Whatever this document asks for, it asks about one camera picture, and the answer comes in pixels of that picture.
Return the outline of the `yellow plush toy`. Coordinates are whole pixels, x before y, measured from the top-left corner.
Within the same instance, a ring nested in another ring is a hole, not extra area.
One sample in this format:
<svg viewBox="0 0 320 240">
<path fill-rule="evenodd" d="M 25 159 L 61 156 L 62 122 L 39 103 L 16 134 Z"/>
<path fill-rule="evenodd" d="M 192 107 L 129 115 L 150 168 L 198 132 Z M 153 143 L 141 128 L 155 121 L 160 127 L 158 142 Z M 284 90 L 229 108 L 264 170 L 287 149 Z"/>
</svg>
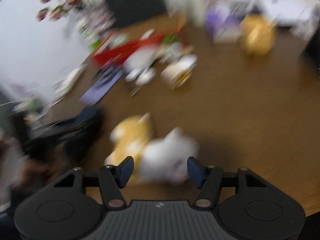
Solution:
<svg viewBox="0 0 320 240">
<path fill-rule="evenodd" d="M 150 113 L 130 116 L 121 121 L 110 134 L 114 144 L 112 153 L 105 159 L 105 165 L 118 166 L 131 156 L 138 164 L 144 148 L 153 137 Z"/>
</svg>

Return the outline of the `white plush toy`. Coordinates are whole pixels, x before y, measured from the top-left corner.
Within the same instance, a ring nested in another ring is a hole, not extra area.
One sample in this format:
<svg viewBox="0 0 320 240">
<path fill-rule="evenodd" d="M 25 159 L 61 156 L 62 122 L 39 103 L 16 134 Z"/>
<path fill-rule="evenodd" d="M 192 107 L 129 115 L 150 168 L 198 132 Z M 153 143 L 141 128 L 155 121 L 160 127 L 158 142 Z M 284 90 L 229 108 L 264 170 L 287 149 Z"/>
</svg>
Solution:
<svg viewBox="0 0 320 240">
<path fill-rule="evenodd" d="M 178 127 L 165 137 L 150 141 L 140 158 L 139 181 L 183 184 L 188 179 L 187 160 L 197 157 L 199 148 L 197 141 Z"/>
</svg>

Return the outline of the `purple fabric pouch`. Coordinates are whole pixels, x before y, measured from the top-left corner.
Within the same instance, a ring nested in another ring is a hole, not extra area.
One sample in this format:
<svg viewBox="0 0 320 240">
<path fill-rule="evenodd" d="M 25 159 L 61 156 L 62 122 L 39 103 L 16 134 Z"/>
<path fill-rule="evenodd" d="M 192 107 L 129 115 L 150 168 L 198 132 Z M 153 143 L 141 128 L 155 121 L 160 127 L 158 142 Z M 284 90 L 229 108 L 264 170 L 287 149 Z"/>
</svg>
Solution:
<svg viewBox="0 0 320 240">
<path fill-rule="evenodd" d="M 123 70 L 116 66 L 111 66 L 107 70 L 100 72 L 93 86 L 83 94 L 80 102 L 86 105 L 95 105 L 122 77 Z"/>
</svg>

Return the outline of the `white square gold-trim box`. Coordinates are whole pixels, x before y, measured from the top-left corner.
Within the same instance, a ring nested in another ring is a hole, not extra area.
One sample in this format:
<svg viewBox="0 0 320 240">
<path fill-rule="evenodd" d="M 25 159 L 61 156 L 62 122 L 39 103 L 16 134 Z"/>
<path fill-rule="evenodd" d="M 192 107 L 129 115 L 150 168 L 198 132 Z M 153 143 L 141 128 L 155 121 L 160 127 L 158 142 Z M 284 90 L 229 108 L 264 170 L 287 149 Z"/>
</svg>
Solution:
<svg viewBox="0 0 320 240">
<path fill-rule="evenodd" d="M 161 79 L 171 88 L 176 89 L 184 85 L 193 74 L 197 64 L 197 56 L 188 54 L 167 65 L 161 72 Z"/>
</svg>

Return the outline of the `white power bank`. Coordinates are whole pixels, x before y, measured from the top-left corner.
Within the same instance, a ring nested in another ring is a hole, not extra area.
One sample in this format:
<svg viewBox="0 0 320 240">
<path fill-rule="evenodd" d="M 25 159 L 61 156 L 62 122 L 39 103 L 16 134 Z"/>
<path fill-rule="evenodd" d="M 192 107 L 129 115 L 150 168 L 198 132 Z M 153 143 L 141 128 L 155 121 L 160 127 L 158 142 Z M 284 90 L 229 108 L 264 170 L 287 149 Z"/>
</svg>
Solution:
<svg viewBox="0 0 320 240">
<path fill-rule="evenodd" d="M 61 80 L 55 85 L 54 95 L 56 99 L 64 97 L 73 89 L 77 81 L 80 79 L 80 77 L 86 70 L 86 67 L 87 64 L 85 63 L 80 65 L 78 68 L 72 70 L 63 80 Z"/>
</svg>

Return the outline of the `red cardboard box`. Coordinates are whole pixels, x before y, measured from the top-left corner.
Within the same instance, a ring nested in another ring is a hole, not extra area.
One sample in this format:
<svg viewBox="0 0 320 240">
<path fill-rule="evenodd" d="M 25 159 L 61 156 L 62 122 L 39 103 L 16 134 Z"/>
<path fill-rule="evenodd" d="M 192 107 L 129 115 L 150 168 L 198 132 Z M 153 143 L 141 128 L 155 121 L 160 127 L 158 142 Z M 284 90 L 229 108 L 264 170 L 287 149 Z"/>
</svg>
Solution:
<svg viewBox="0 0 320 240">
<path fill-rule="evenodd" d="M 168 35 L 175 34 L 177 37 L 180 36 L 180 30 L 169 29 L 165 32 L 152 34 L 148 38 L 143 40 L 135 39 L 131 40 L 123 45 L 117 46 L 109 50 L 103 50 L 102 52 L 92 53 L 90 59 L 92 59 L 97 66 L 102 67 L 107 61 L 116 59 L 116 62 L 123 63 L 126 59 L 133 54 L 136 50 L 143 46 L 157 45 L 159 46 L 164 38 Z"/>
</svg>

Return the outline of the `yellow mug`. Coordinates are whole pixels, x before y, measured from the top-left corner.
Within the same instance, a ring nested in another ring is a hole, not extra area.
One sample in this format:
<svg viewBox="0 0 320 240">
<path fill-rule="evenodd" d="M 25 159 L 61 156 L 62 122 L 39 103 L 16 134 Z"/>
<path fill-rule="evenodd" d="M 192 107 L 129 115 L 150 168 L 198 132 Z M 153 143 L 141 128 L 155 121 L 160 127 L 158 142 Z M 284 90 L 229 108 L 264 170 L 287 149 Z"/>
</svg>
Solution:
<svg viewBox="0 0 320 240">
<path fill-rule="evenodd" d="M 264 56 L 274 47 L 276 25 L 260 14 L 248 14 L 240 23 L 240 47 L 247 55 Z"/>
</svg>

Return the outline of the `purple tissue pack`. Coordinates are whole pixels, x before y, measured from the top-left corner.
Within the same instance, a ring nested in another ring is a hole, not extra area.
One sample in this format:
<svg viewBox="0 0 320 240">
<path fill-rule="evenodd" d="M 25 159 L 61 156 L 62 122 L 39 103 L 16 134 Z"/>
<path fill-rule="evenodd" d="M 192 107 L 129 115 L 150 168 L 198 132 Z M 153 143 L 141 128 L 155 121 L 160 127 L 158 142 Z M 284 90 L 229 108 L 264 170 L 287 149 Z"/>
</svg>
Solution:
<svg viewBox="0 0 320 240">
<path fill-rule="evenodd" d="M 213 44 L 236 43 L 241 35 L 240 21 L 225 3 L 209 7 L 204 26 Z"/>
</svg>

